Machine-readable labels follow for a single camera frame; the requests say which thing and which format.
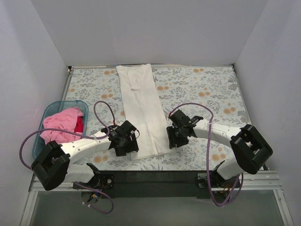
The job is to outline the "white t shirt robot print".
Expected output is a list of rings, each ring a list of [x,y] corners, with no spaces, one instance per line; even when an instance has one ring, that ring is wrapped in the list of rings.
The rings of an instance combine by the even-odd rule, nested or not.
[[[127,121],[140,132],[138,152],[131,153],[133,161],[172,153],[169,148],[167,121],[157,94],[150,64],[117,66],[122,103]]]

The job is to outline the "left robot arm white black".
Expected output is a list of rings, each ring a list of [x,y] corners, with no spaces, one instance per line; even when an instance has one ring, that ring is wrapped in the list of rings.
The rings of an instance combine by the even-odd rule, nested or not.
[[[89,188],[103,185],[99,169],[92,163],[82,165],[77,161],[94,153],[114,149],[116,156],[138,152],[137,128],[129,121],[120,126],[103,128],[91,138],[58,144],[49,142],[38,154],[32,164],[32,170],[46,191],[51,191],[62,183],[75,183]]]

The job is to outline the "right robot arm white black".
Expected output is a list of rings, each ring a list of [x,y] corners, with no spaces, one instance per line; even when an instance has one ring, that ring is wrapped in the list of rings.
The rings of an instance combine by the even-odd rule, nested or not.
[[[169,116],[172,125],[167,127],[169,147],[187,145],[190,137],[206,138],[230,147],[234,157],[222,161],[209,172],[205,181],[210,180],[213,187],[233,184],[237,175],[249,173],[255,175],[273,154],[273,150],[253,125],[227,127],[211,124],[203,117],[192,118],[181,110]]]

